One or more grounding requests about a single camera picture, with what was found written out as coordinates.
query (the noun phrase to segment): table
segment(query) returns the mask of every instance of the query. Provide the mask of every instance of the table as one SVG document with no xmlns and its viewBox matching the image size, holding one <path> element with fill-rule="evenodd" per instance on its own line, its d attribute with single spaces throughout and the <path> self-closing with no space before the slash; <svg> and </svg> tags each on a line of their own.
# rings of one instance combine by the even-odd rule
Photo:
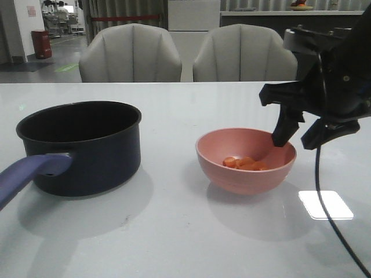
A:
<svg viewBox="0 0 371 278">
<path fill-rule="evenodd" d="M 54 105 L 121 101 L 143 114 L 142 163 L 126 184 L 66 198 L 27 185 L 0 212 L 0 277 L 362 277 L 327 221 L 298 198 L 314 190 L 315 151 L 291 139 L 297 160 L 272 191 L 239 196 L 210 184 L 196 140 L 223 127 L 272 131 L 278 105 L 262 107 L 262 82 L 0 85 L 0 169 L 24 156 L 15 126 Z M 354 213 L 336 221 L 371 268 L 371 121 L 323 146 L 322 189 Z"/>
</svg>

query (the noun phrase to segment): curtain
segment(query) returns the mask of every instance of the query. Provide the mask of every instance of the curtain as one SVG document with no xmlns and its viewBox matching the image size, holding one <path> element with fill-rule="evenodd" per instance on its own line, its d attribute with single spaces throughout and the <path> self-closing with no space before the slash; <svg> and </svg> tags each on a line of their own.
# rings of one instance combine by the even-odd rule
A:
<svg viewBox="0 0 371 278">
<path fill-rule="evenodd" d="M 84 0 L 83 12 L 86 16 L 88 42 L 105 28 L 128 23 L 142 23 L 158 27 L 167 27 L 167 0 Z M 91 17 L 128 17 L 160 14 L 161 21 L 146 19 L 136 21 L 94 21 Z"/>
</svg>

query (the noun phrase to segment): black cable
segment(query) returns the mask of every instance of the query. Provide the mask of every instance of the black cable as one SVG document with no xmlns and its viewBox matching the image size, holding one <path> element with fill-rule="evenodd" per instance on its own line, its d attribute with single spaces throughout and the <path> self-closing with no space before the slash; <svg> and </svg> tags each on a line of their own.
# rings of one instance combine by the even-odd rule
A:
<svg viewBox="0 0 371 278">
<path fill-rule="evenodd" d="M 322 69 L 322 59 L 321 59 L 321 55 L 319 53 L 318 53 L 318 61 L 319 61 L 319 71 L 322 75 L 322 81 L 323 81 L 323 84 L 322 84 L 322 87 L 323 87 L 323 118 L 326 119 L 326 114 L 327 114 L 327 90 L 326 90 L 325 78 L 324 78 L 324 75 L 323 75 L 323 69 Z M 322 122 L 321 133 L 320 133 L 320 139 L 323 138 L 325 130 L 326 130 L 326 123 L 325 123 L 325 121 L 323 121 Z M 343 246 L 345 247 L 345 249 L 348 251 L 349 255 L 352 257 L 354 262 L 361 269 L 363 274 L 367 278 L 371 278 L 370 272 L 367 270 L 367 268 L 364 266 L 364 264 L 361 262 L 361 260 L 357 257 L 357 255 L 355 254 L 353 249 L 350 247 L 350 245 L 348 244 L 348 242 L 344 238 L 343 234 L 340 232 L 339 228 L 337 227 L 334 220 L 332 219 L 331 215 L 329 214 L 329 212 L 328 212 L 328 210 L 325 206 L 325 203 L 323 202 L 320 183 L 319 183 L 319 158 L 320 158 L 320 156 L 321 156 L 321 145 L 319 145 L 319 147 L 317 148 L 316 155 L 315 155 L 315 189 L 317 191 L 319 202 L 321 203 L 322 209 L 325 212 L 325 214 L 327 216 L 327 219 L 331 224 L 331 227 L 333 228 L 335 234 L 340 239 L 340 241 L 343 244 Z"/>
</svg>

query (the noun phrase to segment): pot handle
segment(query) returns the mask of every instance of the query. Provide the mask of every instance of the pot handle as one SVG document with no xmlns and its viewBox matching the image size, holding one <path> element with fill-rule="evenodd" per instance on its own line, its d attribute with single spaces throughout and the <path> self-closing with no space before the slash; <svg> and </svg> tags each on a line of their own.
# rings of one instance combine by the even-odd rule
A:
<svg viewBox="0 0 371 278">
<path fill-rule="evenodd" d="M 32 155 L 22 158 L 0 173 L 0 210 L 2 210 L 36 175 L 55 176 L 72 163 L 67 153 Z"/>
</svg>

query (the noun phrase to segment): bowl rim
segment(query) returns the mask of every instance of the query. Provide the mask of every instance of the bowl rim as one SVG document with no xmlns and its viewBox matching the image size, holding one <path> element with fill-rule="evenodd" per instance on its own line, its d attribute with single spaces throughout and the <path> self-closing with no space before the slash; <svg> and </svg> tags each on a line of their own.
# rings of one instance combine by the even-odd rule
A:
<svg viewBox="0 0 371 278">
<path fill-rule="evenodd" d="M 294 150 L 294 157 L 289 162 L 287 162 L 286 164 L 284 164 L 284 165 L 282 165 L 280 167 L 276 167 L 276 168 L 268 169 L 268 170 L 254 171 L 254 170 L 241 170 L 241 169 L 236 169 L 236 168 L 229 168 L 229 167 L 223 166 L 221 164 L 215 163 L 215 162 L 211 161 L 210 159 L 206 158 L 203 154 L 201 154 L 201 152 L 198 149 L 198 144 L 199 144 L 199 142 L 200 142 L 201 139 L 203 139 L 205 136 L 207 136 L 207 135 L 209 135 L 211 133 L 214 133 L 214 132 L 217 132 L 217 131 L 221 131 L 221 130 L 230 130 L 230 129 L 255 130 L 255 131 L 260 131 L 260 132 L 263 132 L 263 133 L 268 133 L 270 135 L 272 134 L 269 131 L 265 131 L 265 130 L 261 130 L 261 129 L 251 129 L 251 128 L 248 128 L 248 127 L 226 127 L 226 128 L 221 128 L 221 129 L 215 129 L 215 130 L 212 130 L 212 131 L 209 131 L 209 132 L 205 133 L 204 135 L 200 136 L 196 140 L 195 148 L 196 148 L 197 154 L 199 156 L 201 156 L 203 159 L 205 159 L 207 162 L 209 162 L 209 163 L 211 163 L 213 165 L 220 166 L 220 167 L 223 167 L 225 169 L 232 170 L 232 171 L 242 172 L 242 173 L 266 173 L 266 172 L 271 172 L 271 171 L 277 171 L 277 170 L 279 170 L 281 168 L 288 167 L 290 164 L 293 164 L 294 161 L 295 161 L 295 159 L 296 159 L 296 155 L 297 155 L 296 148 L 290 142 L 287 142 L 286 144 L 288 144 Z"/>
</svg>

